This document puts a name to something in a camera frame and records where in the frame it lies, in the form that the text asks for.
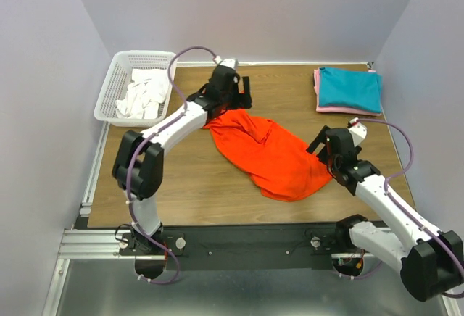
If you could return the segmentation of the orange t shirt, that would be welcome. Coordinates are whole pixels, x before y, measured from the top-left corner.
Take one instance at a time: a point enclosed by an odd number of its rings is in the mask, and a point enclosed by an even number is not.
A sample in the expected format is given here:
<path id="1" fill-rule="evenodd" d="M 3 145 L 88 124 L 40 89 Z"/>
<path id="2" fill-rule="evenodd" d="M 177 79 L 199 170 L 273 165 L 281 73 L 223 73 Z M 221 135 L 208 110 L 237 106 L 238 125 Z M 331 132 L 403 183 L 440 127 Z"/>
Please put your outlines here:
<path id="1" fill-rule="evenodd" d="M 326 166 L 307 151 L 309 144 L 274 120 L 245 109 L 228 110 L 204 129 L 217 150 L 270 199 L 300 201 L 332 180 Z"/>

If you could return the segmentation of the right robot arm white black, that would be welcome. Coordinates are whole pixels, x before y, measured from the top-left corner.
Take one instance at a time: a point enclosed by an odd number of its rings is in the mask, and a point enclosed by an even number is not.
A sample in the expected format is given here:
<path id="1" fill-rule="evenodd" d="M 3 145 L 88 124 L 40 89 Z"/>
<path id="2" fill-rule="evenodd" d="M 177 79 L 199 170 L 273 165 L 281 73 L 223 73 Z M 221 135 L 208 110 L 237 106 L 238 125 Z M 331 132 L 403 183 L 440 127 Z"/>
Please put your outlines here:
<path id="1" fill-rule="evenodd" d="M 418 214 L 389 184 L 390 178 L 368 160 L 359 159 L 368 129 L 364 119 L 345 128 L 323 126 L 307 152 L 314 153 L 333 179 L 367 204 L 387 225 L 383 230 L 362 215 L 336 224 L 335 247 L 343 252 L 362 249 L 399 273 L 412 297 L 425 302 L 442 295 L 461 299 L 452 290 L 463 284 L 463 241 L 453 230 L 444 232 Z"/>

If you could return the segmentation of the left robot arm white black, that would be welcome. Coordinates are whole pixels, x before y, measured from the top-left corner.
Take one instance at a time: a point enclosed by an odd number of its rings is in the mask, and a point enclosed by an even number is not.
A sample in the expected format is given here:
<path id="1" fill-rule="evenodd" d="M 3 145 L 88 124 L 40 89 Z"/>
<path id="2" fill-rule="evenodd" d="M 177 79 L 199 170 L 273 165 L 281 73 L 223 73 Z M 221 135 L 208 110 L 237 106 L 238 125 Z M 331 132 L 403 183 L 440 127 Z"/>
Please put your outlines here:
<path id="1" fill-rule="evenodd" d="M 224 111 L 252 106 L 249 78 L 241 77 L 237 68 L 236 59 L 219 62 L 210 79 L 175 113 L 140 133 L 129 130 L 123 135 L 112 176 L 125 192 L 131 227 L 138 233 L 136 246 L 143 253 L 172 253 L 160 241 L 156 203 L 167 153 Z"/>

